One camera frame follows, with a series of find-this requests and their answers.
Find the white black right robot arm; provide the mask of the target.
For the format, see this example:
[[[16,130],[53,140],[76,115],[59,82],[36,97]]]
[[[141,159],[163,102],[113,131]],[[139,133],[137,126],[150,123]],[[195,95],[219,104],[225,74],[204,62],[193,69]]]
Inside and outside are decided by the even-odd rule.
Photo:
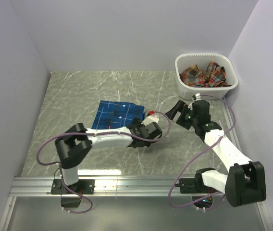
[[[209,167],[197,170],[194,178],[180,178],[175,186],[182,194],[221,192],[233,207],[266,200],[265,170],[261,162],[253,162],[228,139],[222,127],[211,120],[210,104],[196,100],[190,105],[179,100],[167,112],[170,120],[180,113],[176,123],[195,134],[208,145],[222,161],[227,174]]]

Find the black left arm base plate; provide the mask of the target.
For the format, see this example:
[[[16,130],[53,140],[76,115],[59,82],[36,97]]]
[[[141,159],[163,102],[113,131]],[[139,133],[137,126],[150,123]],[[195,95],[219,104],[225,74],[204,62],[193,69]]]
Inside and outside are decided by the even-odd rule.
[[[80,179],[79,182],[75,185],[68,186],[72,191],[78,194],[93,194],[95,187],[94,179]],[[72,194],[69,190],[67,190],[61,179],[54,179],[52,182],[52,187],[50,194],[54,195],[66,195]]]

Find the blue plaid long sleeve shirt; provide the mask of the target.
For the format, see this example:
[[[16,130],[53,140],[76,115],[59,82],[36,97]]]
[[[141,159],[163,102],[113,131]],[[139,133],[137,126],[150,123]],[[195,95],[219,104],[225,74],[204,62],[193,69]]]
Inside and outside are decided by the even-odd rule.
[[[92,129],[114,129],[145,118],[145,107],[129,102],[100,101]]]

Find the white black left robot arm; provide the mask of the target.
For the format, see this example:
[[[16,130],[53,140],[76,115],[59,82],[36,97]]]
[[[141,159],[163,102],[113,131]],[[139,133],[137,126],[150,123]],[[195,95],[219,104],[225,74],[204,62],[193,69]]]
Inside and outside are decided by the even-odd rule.
[[[79,189],[78,165],[95,149],[108,147],[149,147],[162,137],[158,121],[143,123],[135,118],[132,124],[114,129],[87,129],[82,123],[75,124],[63,137],[55,140],[55,147],[62,166],[62,187],[68,193]]]

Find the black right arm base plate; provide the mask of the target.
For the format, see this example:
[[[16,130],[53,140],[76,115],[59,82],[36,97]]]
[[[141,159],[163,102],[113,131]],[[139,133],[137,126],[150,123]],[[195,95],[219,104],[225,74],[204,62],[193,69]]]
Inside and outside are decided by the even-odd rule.
[[[180,178],[175,187],[180,188],[181,194],[207,193],[209,191],[209,187],[195,178]]]

